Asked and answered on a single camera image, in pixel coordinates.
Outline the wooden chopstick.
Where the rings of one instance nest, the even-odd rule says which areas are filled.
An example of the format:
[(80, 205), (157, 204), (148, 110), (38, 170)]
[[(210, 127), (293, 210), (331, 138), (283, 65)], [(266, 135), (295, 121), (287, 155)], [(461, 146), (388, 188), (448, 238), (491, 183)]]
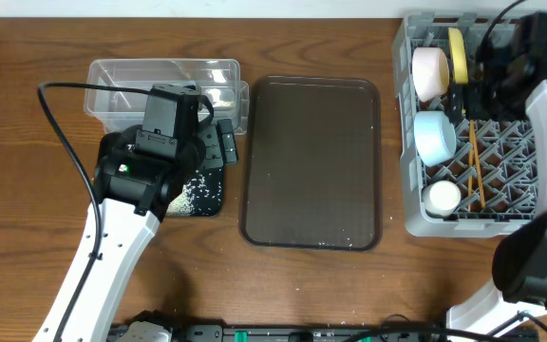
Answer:
[[(469, 149), (469, 153), (468, 153), (468, 166), (469, 166), (470, 172), (473, 169), (473, 164), (474, 164), (474, 149), (473, 148), (474, 148), (473, 144), (470, 143), (470, 149)], [(470, 198), (472, 196), (472, 190), (473, 190), (473, 176), (470, 173), (470, 175), (468, 177), (468, 183), (467, 183), (467, 197), (468, 198)], [(467, 204), (467, 212), (471, 212), (471, 203)]]
[(475, 121), (470, 121), (469, 138), (472, 144), (472, 156), (473, 156), (472, 164), (476, 166), (477, 183), (479, 188), (481, 209), (484, 209), (486, 207), (486, 199), (484, 197), (484, 187), (483, 187), (482, 173), (481, 173), (480, 154), (479, 154), (478, 142), (476, 138), (476, 122)]

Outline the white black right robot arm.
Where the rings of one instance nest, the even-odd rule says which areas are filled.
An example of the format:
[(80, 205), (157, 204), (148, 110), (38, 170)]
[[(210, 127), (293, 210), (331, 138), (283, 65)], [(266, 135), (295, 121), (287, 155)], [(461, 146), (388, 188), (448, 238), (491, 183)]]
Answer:
[(488, 37), (476, 52), (480, 77), (455, 80), (446, 112), (453, 120), (530, 122), (538, 190), (534, 218), (499, 244), (491, 280), (446, 313), (448, 341), (507, 341), (524, 319), (547, 314), (547, 12), (519, 18), (507, 46)]

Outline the light blue bowl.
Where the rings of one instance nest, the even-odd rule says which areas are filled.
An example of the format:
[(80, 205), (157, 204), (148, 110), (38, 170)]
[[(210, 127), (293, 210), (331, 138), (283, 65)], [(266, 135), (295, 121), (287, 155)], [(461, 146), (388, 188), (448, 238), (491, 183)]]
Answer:
[(428, 167), (450, 160), (456, 153), (453, 123), (442, 111), (420, 111), (414, 120), (417, 152)]

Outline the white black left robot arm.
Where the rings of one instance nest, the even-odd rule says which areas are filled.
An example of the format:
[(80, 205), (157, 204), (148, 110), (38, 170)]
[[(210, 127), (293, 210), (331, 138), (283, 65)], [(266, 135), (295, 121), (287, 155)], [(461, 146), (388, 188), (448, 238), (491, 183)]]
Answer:
[(170, 203), (200, 170), (237, 161), (234, 130), (214, 119), (209, 98), (195, 85), (154, 84), (142, 95), (140, 124), (102, 137), (89, 176), (37, 88), (40, 105), (76, 166), (90, 197), (83, 237), (65, 280), (35, 338), (104, 341), (141, 254)]

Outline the rice pile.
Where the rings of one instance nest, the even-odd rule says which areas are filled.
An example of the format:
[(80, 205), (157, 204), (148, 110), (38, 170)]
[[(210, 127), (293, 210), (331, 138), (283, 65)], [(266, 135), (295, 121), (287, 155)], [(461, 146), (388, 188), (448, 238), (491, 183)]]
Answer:
[(197, 172), (188, 180), (168, 206), (167, 217), (212, 217), (219, 213), (223, 202), (223, 172), (221, 169)]

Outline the white cup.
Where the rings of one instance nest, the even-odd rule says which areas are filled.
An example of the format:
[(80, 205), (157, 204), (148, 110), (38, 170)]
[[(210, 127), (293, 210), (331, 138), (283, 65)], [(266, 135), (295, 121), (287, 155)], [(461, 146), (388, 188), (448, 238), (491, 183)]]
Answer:
[(448, 180), (439, 180), (425, 188), (423, 200), (425, 211), (432, 217), (448, 217), (460, 204), (460, 188)]

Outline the yellow plate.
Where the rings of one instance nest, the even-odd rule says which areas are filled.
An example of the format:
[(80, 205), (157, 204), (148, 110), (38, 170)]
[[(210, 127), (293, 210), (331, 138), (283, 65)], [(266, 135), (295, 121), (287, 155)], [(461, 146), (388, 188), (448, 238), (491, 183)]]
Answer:
[(465, 85), (469, 82), (469, 73), (461, 31), (457, 28), (449, 28), (448, 42), (453, 68), (453, 80), (456, 84)]

